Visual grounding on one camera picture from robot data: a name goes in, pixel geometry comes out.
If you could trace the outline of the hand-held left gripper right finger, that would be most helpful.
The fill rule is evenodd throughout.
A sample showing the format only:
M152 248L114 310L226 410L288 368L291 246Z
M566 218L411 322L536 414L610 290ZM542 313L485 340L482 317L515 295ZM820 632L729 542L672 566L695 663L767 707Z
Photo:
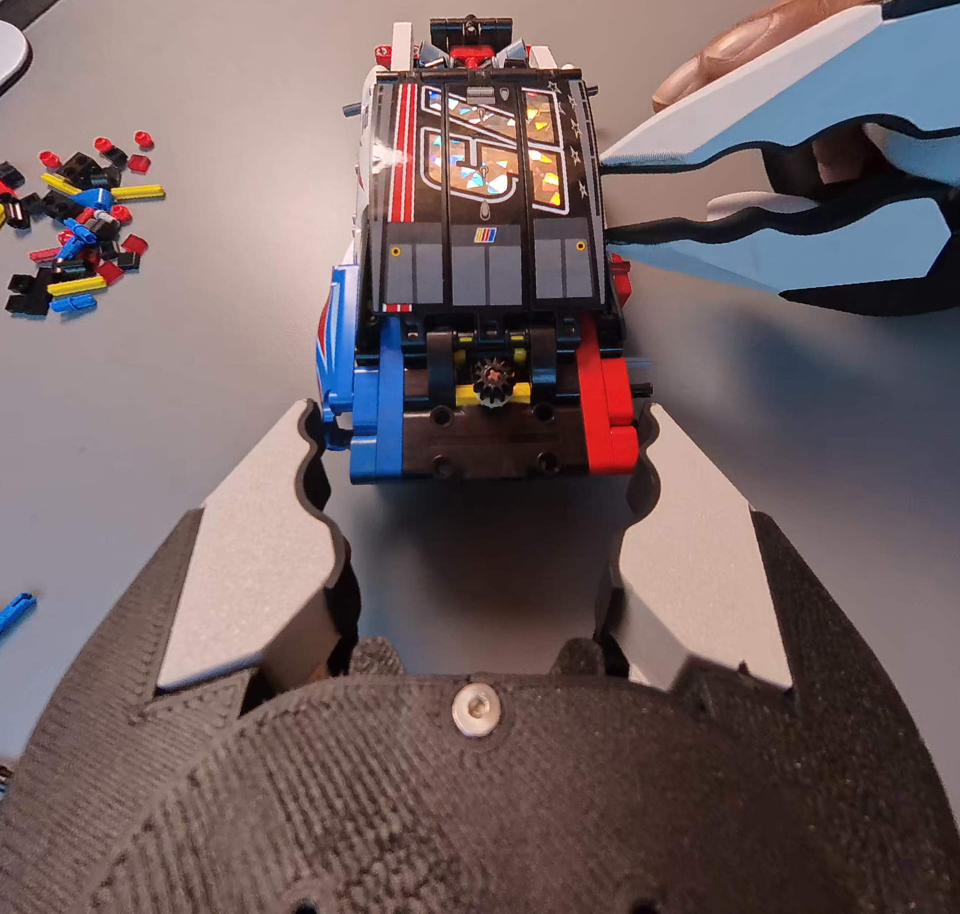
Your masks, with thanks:
M706 661L791 689L748 500L660 405L651 416L658 497L616 561L625 598L611 635L629 679L668 690L686 663Z

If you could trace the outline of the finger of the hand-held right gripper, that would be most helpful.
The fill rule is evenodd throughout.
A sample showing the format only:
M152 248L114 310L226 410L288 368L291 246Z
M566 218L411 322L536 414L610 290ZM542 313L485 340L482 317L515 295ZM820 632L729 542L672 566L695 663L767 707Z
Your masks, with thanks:
M860 54L880 53L883 3L839 12L691 93L614 143L601 164L610 173L684 171L890 112L894 91Z
M626 260L790 301L958 301L958 188L857 183L814 203L735 196L705 222L606 230Z

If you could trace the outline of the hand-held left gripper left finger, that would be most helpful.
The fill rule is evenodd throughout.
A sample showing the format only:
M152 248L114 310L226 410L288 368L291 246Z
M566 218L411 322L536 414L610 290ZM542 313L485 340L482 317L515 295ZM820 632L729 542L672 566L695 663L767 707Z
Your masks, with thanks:
M324 513L318 404L295 403L206 499L157 688L256 668L276 693L347 669L361 596Z

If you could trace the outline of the lego race car model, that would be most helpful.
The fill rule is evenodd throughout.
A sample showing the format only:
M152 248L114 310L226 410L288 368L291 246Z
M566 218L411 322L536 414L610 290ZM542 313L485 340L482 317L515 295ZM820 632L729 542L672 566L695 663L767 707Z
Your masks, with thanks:
M629 475L630 264L605 244L592 92L509 18L396 22L361 101L353 246L318 325L354 484Z

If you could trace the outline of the pile of small lego pieces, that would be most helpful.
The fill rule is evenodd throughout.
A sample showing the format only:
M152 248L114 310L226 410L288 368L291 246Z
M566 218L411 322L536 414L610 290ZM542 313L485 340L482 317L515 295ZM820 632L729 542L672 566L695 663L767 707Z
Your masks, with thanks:
M165 190L143 180L152 165L153 137L138 131L133 142L132 153L105 137L93 141L91 155L40 152L42 191L29 191L24 173L2 162L2 228L18 236L43 231L55 237L53 246L29 251L27 272L10 276L5 306L10 315L42 319L54 313L64 320L86 315L109 287L138 271L148 243L132 232L130 205L161 200Z

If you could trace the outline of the person's right hand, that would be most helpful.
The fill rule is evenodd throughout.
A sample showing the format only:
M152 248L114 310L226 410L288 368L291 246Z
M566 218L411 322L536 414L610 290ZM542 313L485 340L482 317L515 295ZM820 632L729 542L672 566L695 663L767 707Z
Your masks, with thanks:
M840 11L879 0L781 0L741 20L674 70L654 92L654 112L761 56ZM886 170L879 150L857 125L835 128L813 140L825 184L852 181Z

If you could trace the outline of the white book stand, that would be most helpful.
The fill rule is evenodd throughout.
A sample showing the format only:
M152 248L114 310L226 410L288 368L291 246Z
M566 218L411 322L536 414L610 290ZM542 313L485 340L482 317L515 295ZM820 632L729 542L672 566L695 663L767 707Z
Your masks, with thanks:
M13 23L0 21L0 92L8 91L30 67L32 47Z

